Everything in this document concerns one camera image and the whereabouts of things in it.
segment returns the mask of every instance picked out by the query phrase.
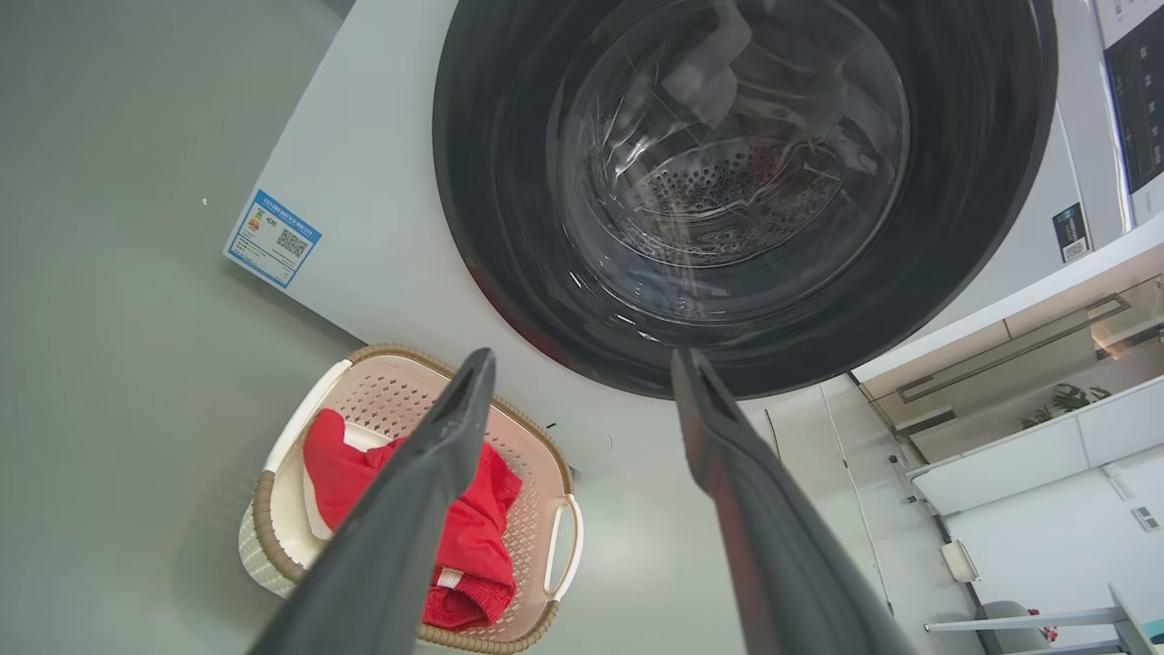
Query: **washing machine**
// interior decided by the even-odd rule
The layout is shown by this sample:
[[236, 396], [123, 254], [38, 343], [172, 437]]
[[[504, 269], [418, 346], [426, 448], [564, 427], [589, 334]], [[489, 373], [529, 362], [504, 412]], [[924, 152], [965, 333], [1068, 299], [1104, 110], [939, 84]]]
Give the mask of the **washing machine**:
[[225, 252], [494, 349], [601, 475], [680, 447], [673, 348], [754, 412], [1131, 228], [1102, 50], [1083, 0], [357, 0]]

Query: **blue and white sticker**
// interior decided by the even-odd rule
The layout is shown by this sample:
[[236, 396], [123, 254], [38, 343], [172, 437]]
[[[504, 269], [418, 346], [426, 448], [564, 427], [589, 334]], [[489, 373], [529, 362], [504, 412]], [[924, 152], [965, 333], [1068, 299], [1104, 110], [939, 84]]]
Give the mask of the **blue and white sticker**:
[[255, 272], [286, 289], [319, 236], [318, 229], [260, 188], [228, 251]]

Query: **laundry basket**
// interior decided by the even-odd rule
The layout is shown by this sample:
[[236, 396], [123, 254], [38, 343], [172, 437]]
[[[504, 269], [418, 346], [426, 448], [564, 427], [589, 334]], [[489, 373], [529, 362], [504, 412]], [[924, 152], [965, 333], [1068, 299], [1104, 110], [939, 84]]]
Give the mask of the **laundry basket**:
[[[381, 446], [407, 436], [454, 375], [418, 351], [374, 346], [352, 354], [315, 383], [271, 449], [239, 531], [239, 554], [255, 582], [286, 598], [327, 546], [326, 535], [317, 536], [318, 508], [303, 464], [303, 441], [319, 411], [338, 412], [349, 433], [371, 437], [371, 443], [353, 444], [356, 448]], [[517, 653], [538, 641], [558, 614], [582, 555], [582, 515], [569, 468], [553, 441], [496, 397], [485, 440], [523, 483], [503, 535], [517, 595], [492, 626], [450, 632], [421, 625], [417, 636], [475, 653]], [[551, 570], [565, 511], [573, 515], [574, 542], [555, 584]]]

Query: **washing machine drum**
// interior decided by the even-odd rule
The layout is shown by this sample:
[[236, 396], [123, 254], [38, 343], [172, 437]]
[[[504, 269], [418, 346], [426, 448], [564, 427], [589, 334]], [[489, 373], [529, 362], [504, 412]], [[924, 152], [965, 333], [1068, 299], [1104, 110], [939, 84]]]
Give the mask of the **washing machine drum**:
[[1006, 235], [1053, 41], [1041, 1], [461, 0], [446, 218], [582, 376], [666, 398], [687, 347], [740, 398], [801, 387], [908, 337]]

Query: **qr code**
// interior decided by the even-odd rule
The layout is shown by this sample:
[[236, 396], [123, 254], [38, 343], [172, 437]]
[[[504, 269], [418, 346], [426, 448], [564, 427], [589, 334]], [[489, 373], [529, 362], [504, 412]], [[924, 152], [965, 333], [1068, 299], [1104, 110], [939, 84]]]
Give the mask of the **qr code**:
[[1069, 262], [1087, 251], [1087, 238], [1079, 238], [1074, 243], [1063, 248], [1063, 261]]
[[286, 228], [284, 228], [283, 233], [279, 234], [279, 237], [276, 241], [276, 243], [283, 245], [283, 248], [286, 251], [293, 254], [297, 257], [301, 257], [304, 248], [307, 247], [307, 241], [304, 241], [303, 238], [296, 236], [293, 232]]

